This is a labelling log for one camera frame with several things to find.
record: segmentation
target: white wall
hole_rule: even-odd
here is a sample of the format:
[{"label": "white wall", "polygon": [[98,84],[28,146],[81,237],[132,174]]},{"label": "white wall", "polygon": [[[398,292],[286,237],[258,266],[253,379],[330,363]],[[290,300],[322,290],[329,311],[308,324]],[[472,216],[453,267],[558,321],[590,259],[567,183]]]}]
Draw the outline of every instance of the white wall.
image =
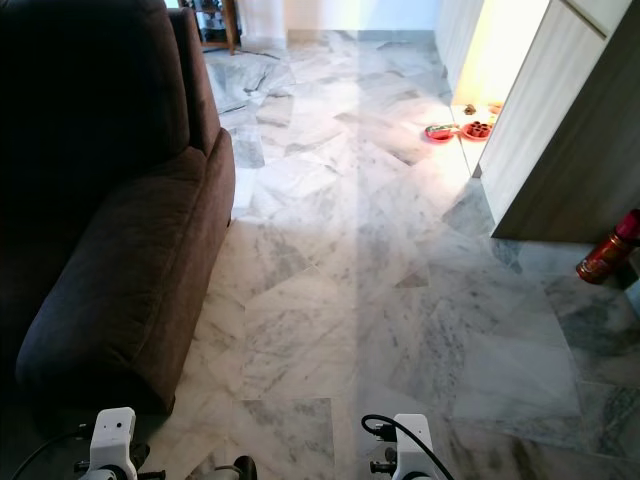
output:
[{"label": "white wall", "polygon": [[443,0],[435,27],[438,53],[447,67],[447,81],[452,92],[469,52],[469,46],[485,0]]},{"label": "white wall", "polygon": [[238,4],[244,35],[283,39],[288,30],[433,30],[441,1],[238,0]]},{"label": "white wall", "polygon": [[504,102],[538,31],[548,0],[485,0],[453,103]]},{"label": "white wall", "polygon": [[440,6],[440,0],[285,2],[291,30],[433,30]]}]

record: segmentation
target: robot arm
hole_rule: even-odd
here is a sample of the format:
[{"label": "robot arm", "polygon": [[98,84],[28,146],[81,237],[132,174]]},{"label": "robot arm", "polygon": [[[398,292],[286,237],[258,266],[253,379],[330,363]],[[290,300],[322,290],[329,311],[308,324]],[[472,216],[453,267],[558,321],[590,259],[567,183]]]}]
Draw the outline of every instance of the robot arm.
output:
[{"label": "robot arm", "polygon": [[[89,462],[76,464],[76,471],[86,472],[80,480],[165,480],[161,472],[139,473],[149,456],[147,445],[134,445],[136,414],[128,407],[102,410],[96,419],[91,438]],[[234,465],[218,467],[211,480],[257,480],[255,463],[240,457]]]},{"label": "robot arm", "polygon": [[[367,425],[368,420],[381,420],[375,428]],[[393,419],[382,415],[365,415],[362,427],[384,442],[395,442],[397,450],[387,448],[387,463],[371,462],[371,473],[387,473],[392,480],[437,479],[441,472],[447,480],[453,477],[433,453],[429,423],[424,415],[399,414]]]}]

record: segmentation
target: floor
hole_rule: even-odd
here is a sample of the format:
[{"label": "floor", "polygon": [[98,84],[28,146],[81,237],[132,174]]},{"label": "floor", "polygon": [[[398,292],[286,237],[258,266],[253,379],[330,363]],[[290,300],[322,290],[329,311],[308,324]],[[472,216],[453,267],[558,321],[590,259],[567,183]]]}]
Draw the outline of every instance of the floor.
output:
[{"label": "floor", "polygon": [[174,413],[139,418],[146,470],[250,454],[261,480],[372,478],[359,419],[402,412],[459,480],[640,478],[640,322],[575,276],[588,246],[489,237],[459,143],[421,135],[451,121],[431,38],[206,60],[234,221]]}]

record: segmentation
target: sofa armrest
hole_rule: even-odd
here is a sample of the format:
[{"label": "sofa armrest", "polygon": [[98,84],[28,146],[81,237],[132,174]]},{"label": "sofa armrest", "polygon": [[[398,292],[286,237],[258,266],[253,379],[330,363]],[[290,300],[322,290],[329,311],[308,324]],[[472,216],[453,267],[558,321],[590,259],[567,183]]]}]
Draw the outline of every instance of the sofa armrest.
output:
[{"label": "sofa armrest", "polygon": [[180,65],[187,94],[189,144],[209,156],[220,131],[220,119],[211,82],[202,54],[194,12],[190,8],[170,8],[169,20],[180,52]]},{"label": "sofa armrest", "polygon": [[189,147],[96,211],[21,347],[28,392],[171,408],[233,202],[231,141],[219,137],[209,159]]}]

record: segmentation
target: sofa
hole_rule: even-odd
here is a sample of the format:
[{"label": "sofa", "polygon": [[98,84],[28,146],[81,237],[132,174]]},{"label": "sofa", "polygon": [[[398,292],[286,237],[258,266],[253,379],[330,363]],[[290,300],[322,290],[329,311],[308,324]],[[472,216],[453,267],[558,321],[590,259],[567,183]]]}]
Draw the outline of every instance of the sofa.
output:
[{"label": "sofa", "polygon": [[0,4],[3,392],[170,412],[235,187],[194,14]]}]

